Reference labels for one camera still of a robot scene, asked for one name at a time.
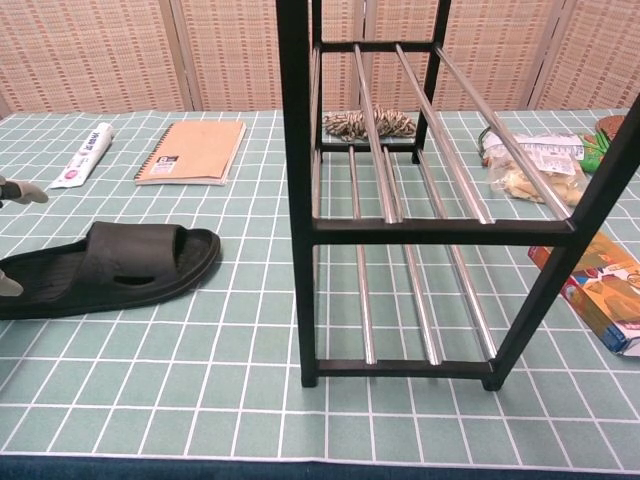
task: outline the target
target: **cardboard box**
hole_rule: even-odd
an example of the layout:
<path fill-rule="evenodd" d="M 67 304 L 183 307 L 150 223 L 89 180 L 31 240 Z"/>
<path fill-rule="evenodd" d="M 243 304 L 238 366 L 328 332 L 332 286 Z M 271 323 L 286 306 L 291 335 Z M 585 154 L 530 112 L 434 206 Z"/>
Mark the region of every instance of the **cardboard box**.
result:
<path fill-rule="evenodd" d="M 539 268 L 550 253 L 529 249 Z M 609 350 L 640 356 L 640 264 L 629 253 L 598 233 L 561 293 Z"/>

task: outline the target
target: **notebook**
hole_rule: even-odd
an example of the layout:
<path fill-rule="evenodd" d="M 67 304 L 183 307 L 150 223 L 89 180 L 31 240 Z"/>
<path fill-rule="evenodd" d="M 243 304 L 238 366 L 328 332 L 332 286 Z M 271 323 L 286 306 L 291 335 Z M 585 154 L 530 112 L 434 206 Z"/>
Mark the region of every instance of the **notebook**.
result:
<path fill-rule="evenodd" d="M 136 174 L 136 185 L 224 185 L 245 129 L 244 122 L 173 123 Z"/>

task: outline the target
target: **woven wall panel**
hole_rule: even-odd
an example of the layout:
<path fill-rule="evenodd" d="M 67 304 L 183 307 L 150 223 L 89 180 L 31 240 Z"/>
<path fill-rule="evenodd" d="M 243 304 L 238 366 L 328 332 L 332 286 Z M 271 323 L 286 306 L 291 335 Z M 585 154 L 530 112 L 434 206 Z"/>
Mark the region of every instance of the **woven wall panel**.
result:
<path fill-rule="evenodd" d="M 357 0 L 325 0 L 322 3 L 322 37 L 325 41 L 352 41 Z M 355 86 L 355 63 L 351 54 L 323 55 L 322 92 L 324 110 L 349 110 L 352 104 L 352 88 Z"/>
<path fill-rule="evenodd" d="M 553 0 L 452 2 L 444 48 L 492 108 L 517 107 L 552 6 Z M 378 0 L 375 39 L 431 38 L 436 7 L 435 0 Z M 381 57 L 373 65 L 374 100 L 416 109 L 414 94 L 397 60 Z M 422 81 L 428 56 L 410 58 Z M 475 109 L 442 65 L 434 103 L 441 110 Z"/>
<path fill-rule="evenodd" d="M 326 40 L 353 35 L 351 0 L 325 1 Z M 275 2 L 181 0 L 189 46 L 205 110 L 281 108 Z M 339 56 L 326 57 L 324 108 L 348 101 L 351 70 Z"/>
<path fill-rule="evenodd" d="M 275 2 L 182 0 L 205 110 L 280 107 Z"/>
<path fill-rule="evenodd" d="M 148 0 L 4 0 L 0 92 L 12 111 L 183 110 Z"/>
<path fill-rule="evenodd" d="M 640 92 L 640 3 L 576 3 L 538 108 L 628 107 Z"/>

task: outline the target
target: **black metal frame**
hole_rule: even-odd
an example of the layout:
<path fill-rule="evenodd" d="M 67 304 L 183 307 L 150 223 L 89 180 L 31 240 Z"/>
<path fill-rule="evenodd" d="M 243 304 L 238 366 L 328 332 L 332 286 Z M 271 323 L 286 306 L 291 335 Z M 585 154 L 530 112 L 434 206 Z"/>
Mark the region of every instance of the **black metal frame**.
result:
<path fill-rule="evenodd" d="M 324 42 L 321 1 L 312 0 L 312 47 L 321 56 L 334 52 L 429 52 L 424 92 L 432 100 L 447 26 L 450 0 L 440 0 L 433 40 L 429 42 Z M 498 220 L 483 224 L 475 219 L 322 219 L 312 215 L 312 159 L 316 153 L 348 151 L 349 144 L 322 142 L 322 72 L 318 72 L 317 111 L 312 121 L 312 87 L 308 7 L 305 0 L 276 0 L 282 100 L 287 157 L 288 194 L 293 248 L 302 384 L 317 385 L 319 376 L 416 376 L 468 378 L 482 381 L 486 390 L 498 390 L 522 354 L 617 199 L 640 164 L 640 96 L 612 142 L 573 214 L 565 220 Z M 315 126 L 315 135 L 311 129 Z M 421 113 L 413 144 L 389 144 L 389 151 L 413 152 L 424 147 L 427 121 Z M 353 145 L 355 152 L 371 151 Z M 555 247 L 514 319 L 495 358 L 485 362 L 318 359 L 315 342 L 313 247 L 321 244 L 473 244 L 546 245 Z"/>

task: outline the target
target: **plastic bag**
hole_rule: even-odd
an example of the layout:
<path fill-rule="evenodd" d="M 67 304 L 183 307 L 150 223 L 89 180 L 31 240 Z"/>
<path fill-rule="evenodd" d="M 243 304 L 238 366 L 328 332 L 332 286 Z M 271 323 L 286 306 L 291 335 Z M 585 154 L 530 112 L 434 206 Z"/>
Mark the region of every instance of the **plastic bag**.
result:
<path fill-rule="evenodd" d="M 513 137 L 527 151 L 565 152 L 571 154 L 580 164 L 580 168 L 587 173 L 593 173 L 598 169 L 610 144 L 606 135 L 601 132 L 595 135 L 587 133 L 515 134 Z M 489 128 L 480 134 L 478 143 L 480 155 L 482 155 L 482 164 L 485 167 L 491 163 L 491 154 L 487 150 L 496 146 L 504 150 L 504 146 L 498 136 L 491 132 Z"/>
<path fill-rule="evenodd" d="M 577 205 L 589 181 L 575 157 L 567 152 L 541 152 L 526 148 L 525 151 L 538 170 L 549 177 L 560 198 L 569 206 Z M 492 152 L 489 183 L 494 191 L 505 191 L 515 198 L 544 203 L 528 177 L 506 150 L 500 153 Z"/>

